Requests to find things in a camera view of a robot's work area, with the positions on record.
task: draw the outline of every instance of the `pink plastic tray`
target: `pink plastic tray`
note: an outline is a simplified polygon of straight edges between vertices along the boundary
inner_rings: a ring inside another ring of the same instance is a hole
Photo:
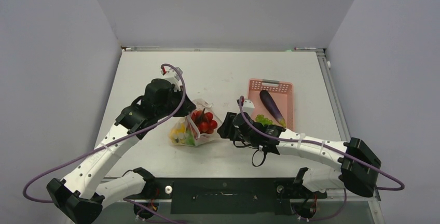
[[[257,115],[263,114],[264,117],[272,120],[273,124],[280,125],[275,118],[264,107],[260,100],[261,90],[267,90],[275,101],[278,109],[286,120],[287,128],[294,130],[294,115],[293,115],[293,85],[290,82],[265,80],[265,79],[250,79],[247,98],[254,103],[255,110],[251,118],[255,120]]]

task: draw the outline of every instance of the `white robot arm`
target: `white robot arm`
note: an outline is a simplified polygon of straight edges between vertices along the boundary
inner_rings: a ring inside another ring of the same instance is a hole
[[[252,101],[243,99],[241,108],[243,114],[227,113],[218,133],[222,138],[232,140],[234,144],[241,141],[245,146],[258,149],[256,152],[262,152],[264,158],[261,164],[253,164],[254,166],[261,166],[268,153],[298,156],[328,166],[325,169],[303,168],[298,173],[296,179],[301,180],[302,185],[310,192],[346,188],[363,197],[373,196],[378,172],[342,155],[353,156],[379,169],[381,161],[361,139],[352,138],[349,142],[329,141],[295,133],[277,125],[262,125],[250,118],[254,110]]]
[[[86,157],[61,180],[54,178],[49,182],[46,188],[54,204],[73,222],[92,223],[105,207],[129,195],[141,193],[146,184],[154,179],[142,168],[134,169],[107,183],[101,181],[146,132],[114,145],[111,143],[127,134],[156,124],[177,108],[182,97],[179,77],[173,69],[164,72],[162,78],[152,80],[146,86],[145,94],[122,110],[109,132],[96,146],[104,149]],[[196,109],[194,103],[187,96],[184,97],[184,102],[175,117],[184,117]]]

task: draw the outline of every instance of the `black bracket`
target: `black bracket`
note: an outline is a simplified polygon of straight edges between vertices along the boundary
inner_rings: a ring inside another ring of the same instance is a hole
[[[164,79],[154,79],[145,88],[145,94],[137,97],[116,118],[115,125],[129,129],[128,134],[151,126],[173,112],[182,99],[182,91],[174,91],[174,84]],[[196,109],[187,95],[175,117],[184,117]],[[147,132],[138,134],[142,139]]]
[[[247,120],[260,131],[267,135],[278,137],[285,128],[277,125],[262,125],[261,123],[254,122],[251,117],[244,113]],[[221,138],[227,138],[233,142],[243,141],[250,143],[254,148],[261,148],[264,153],[273,153],[279,155],[277,145],[280,143],[277,140],[269,139],[261,136],[255,132],[243,119],[241,114],[235,114],[228,112],[225,117],[225,121],[222,126],[217,130],[217,133]]]
[[[359,138],[352,137],[345,142],[346,153],[380,169],[382,162],[371,149]],[[376,188],[378,173],[347,157],[339,160],[342,163],[339,179],[351,192],[362,197],[372,197]]]
[[[102,211],[103,196],[95,195],[92,199],[80,198],[80,192],[71,192],[65,186],[65,180],[53,178],[46,186],[53,203],[68,218],[77,224],[90,224]]]

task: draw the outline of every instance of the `white tabletop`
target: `white tabletop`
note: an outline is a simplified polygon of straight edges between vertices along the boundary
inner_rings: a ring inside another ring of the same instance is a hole
[[[247,95],[250,78],[289,81],[294,86],[295,132],[340,141],[335,116],[315,52],[123,52],[98,135],[102,140],[121,110],[154,78],[162,63],[183,70],[190,99],[214,104],[224,118],[237,112],[236,99]],[[150,131],[110,170],[119,177],[143,167],[156,177],[294,177],[301,167],[323,165],[293,156],[268,154],[261,167],[252,167],[253,149],[238,149],[220,139],[199,147],[173,146],[168,132],[172,118]],[[262,155],[255,156],[259,163]]]

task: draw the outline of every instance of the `zip tie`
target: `zip tie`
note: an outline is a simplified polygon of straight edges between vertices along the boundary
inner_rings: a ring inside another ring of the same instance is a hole
[[[301,152],[300,152],[300,150],[299,150],[299,147],[301,146],[301,142],[303,141],[303,139],[306,137],[306,134],[304,133],[304,132],[302,132],[302,133],[300,133],[300,135],[299,135],[299,139],[298,139],[298,145],[296,146],[296,148],[298,149],[298,156],[300,157],[300,158],[302,158],[302,156],[301,156]]]
[[[322,156],[325,155],[325,153],[322,151],[324,149],[324,144],[325,144],[325,140],[322,140],[321,142],[321,149],[319,150],[319,161],[323,164],[322,162]]]
[[[122,158],[122,156],[116,154],[115,151],[112,150],[112,149],[110,149],[105,143],[100,142],[100,144],[101,144],[102,146],[104,146],[104,148],[105,148],[106,150],[110,151],[110,153],[111,153],[112,155],[115,155],[115,156],[119,157],[119,159]]]
[[[112,151],[112,149],[110,149],[108,146],[106,146],[106,144],[105,143],[103,143],[103,142],[100,142],[100,144],[102,145],[102,146],[104,146],[104,148],[106,149],[106,150],[108,150],[108,151],[110,151],[113,155],[115,154],[115,152],[114,151]]]

